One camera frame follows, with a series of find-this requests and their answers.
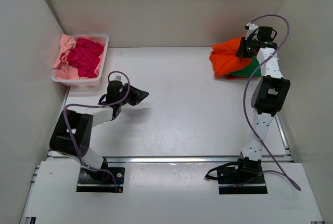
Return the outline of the orange t-shirt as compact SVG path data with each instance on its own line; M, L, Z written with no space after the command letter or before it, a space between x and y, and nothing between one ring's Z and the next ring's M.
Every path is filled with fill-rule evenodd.
M238 58L236 52L241 37L212 46L210 61L213 66L215 78L225 77L227 74L244 69L251 63L252 58Z

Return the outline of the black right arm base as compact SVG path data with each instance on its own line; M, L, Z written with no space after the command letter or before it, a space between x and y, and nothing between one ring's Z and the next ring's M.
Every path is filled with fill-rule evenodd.
M239 158L209 170L206 180L216 180L220 195L267 194L261 161Z

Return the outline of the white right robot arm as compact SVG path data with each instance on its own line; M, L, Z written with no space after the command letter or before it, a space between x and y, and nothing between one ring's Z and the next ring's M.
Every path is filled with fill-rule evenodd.
M259 162L262 158L262 143L273 118L282 109L290 80L283 77L279 68L277 44L274 42L277 32L272 27L259 27L251 22L245 29L247 33L241 39L237 56L248 58L256 55L261 78L251 98L251 107L254 109L252 134L240 157L245 161Z

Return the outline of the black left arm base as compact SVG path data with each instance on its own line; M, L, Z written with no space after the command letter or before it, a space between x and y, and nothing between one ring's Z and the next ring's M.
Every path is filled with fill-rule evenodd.
M104 166L108 172L98 172L81 167L76 192L122 193L124 188L125 167Z

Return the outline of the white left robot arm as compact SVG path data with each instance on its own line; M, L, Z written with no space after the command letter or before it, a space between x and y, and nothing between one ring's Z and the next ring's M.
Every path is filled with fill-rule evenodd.
M75 159L91 171L96 181L106 180L109 175L107 161L90 148L92 129L115 120L124 105L136 106L148 96L149 92L128 83L110 81L107 93L101 96L97 106L86 107L83 113L70 110L68 106L64 108L51 136L49 148Z

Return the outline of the folded green t-shirt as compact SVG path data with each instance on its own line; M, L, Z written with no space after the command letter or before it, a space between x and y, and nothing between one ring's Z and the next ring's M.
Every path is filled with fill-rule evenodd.
M249 78L253 71L259 66L259 62L256 56L252 57L251 63L247 65L244 69L232 72L230 74L235 76L240 76L241 78Z

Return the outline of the folded red t-shirt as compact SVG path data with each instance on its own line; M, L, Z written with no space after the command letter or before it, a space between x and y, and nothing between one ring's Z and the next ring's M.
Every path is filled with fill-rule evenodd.
M235 76L235 75L232 75L232 74L228 74L225 76L226 79L228 80L234 80L234 79L238 79L238 78L241 78L240 76Z

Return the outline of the magenta t-shirt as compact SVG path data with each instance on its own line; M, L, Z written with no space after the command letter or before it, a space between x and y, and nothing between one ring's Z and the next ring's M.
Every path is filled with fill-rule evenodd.
M78 70L79 77L96 78L104 49L105 43L99 38L92 40L79 37L75 47L67 55L67 62Z

